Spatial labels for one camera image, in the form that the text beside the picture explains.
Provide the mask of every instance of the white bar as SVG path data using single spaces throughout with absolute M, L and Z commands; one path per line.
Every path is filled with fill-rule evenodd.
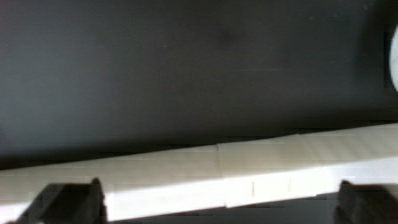
M 398 183 L 398 125 L 0 171 L 0 223 L 46 184 L 94 177 L 110 221 L 316 196 L 343 179 Z

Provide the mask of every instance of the white plastic strip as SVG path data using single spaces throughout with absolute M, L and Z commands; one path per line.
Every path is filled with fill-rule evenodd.
M 224 206 L 217 147 L 206 146 L 0 172 L 0 223 L 20 216 L 50 183 L 103 184 L 109 219 Z
M 110 221 L 309 197 L 341 180 L 398 183 L 398 125 L 0 171 L 0 223 L 46 184 L 94 177 Z

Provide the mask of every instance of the dark gray background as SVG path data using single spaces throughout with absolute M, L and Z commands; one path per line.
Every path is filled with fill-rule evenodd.
M 396 0 L 0 1 L 0 168 L 396 122 Z

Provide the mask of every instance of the dark surface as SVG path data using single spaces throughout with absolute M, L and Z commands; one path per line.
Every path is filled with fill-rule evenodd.
M 396 122 L 396 0 L 0 2 L 0 168 Z

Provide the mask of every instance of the white circular object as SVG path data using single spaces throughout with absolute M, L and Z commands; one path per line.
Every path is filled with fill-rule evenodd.
M 398 30 L 395 31 L 391 51 L 389 51 L 389 70 L 391 70 L 391 79 L 395 83 L 395 89 L 398 90 Z

